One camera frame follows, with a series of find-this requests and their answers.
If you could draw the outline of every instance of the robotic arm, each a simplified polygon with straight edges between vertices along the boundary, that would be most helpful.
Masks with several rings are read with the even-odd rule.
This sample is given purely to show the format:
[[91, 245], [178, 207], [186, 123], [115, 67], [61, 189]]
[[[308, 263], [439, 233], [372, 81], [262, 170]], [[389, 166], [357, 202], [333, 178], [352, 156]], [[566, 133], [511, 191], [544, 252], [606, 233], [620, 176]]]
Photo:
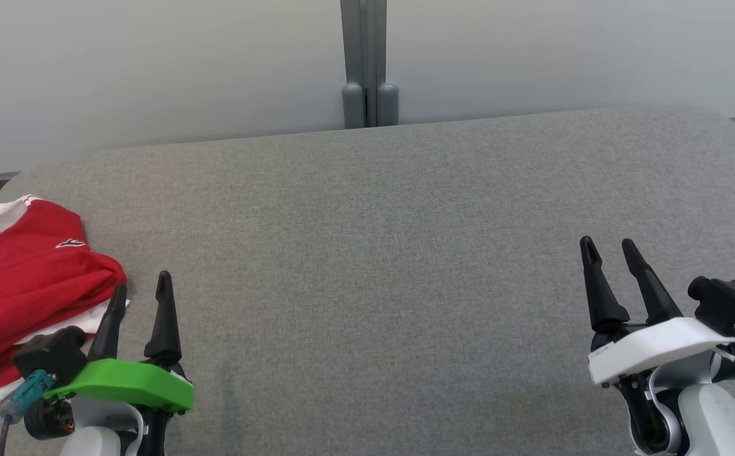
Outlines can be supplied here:
[[735, 280], [696, 278], [688, 293], [700, 306], [696, 318], [683, 317], [634, 242], [623, 239], [622, 248], [645, 323], [629, 323], [593, 240], [581, 239], [593, 383], [614, 387], [627, 402], [638, 454], [735, 455], [735, 401], [715, 384], [735, 379]]
[[89, 354], [80, 351], [83, 331], [71, 326], [34, 338], [15, 355], [14, 364], [27, 380], [2, 410], [5, 429], [28, 398], [42, 393], [23, 413], [23, 421], [35, 439], [65, 436], [61, 456], [164, 456], [168, 421], [193, 407], [193, 385], [179, 364], [170, 274], [159, 274], [156, 321], [144, 350], [147, 360], [140, 363], [116, 359], [125, 300], [126, 286], [120, 284]]

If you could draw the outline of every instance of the gray fabric surface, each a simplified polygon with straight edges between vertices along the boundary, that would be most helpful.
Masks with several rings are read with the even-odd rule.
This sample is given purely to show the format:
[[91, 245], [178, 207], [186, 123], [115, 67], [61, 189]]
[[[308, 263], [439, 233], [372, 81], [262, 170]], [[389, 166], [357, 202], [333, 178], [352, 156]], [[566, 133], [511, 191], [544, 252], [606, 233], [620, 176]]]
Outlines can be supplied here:
[[692, 278], [735, 278], [735, 125], [686, 108], [136, 148], [0, 201], [26, 193], [126, 268], [121, 358], [172, 272], [196, 385], [176, 455], [632, 454], [625, 403], [587, 373], [579, 238], [636, 320], [624, 237], [688, 315]]

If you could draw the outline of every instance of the white logo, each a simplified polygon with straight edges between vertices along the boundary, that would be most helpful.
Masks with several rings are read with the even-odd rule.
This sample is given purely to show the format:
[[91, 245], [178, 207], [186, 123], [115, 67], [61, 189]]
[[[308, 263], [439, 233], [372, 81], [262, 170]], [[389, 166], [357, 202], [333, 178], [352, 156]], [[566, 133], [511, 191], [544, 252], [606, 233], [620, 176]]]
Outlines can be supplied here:
[[39, 198], [35, 196], [34, 194], [27, 194], [26, 196], [23, 197], [23, 205], [29, 207], [32, 205], [32, 202], [34, 200], [46, 201], [45, 199]]
[[69, 239], [66, 242], [62, 242], [56, 245], [55, 248], [61, 248], [62, 246], [84, 246], [84, 245], [86, 245], [86, 243], [79, 239]]

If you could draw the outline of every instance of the metal frame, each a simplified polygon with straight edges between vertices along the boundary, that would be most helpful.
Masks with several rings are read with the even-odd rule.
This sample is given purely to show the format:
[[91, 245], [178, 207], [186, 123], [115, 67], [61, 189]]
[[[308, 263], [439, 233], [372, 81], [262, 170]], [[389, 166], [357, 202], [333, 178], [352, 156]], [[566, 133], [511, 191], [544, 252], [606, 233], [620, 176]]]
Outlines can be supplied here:
[[339, 0], [347, 84], [345, 128], [398, 124], [398, 87], [387, 83], [387, 0]]

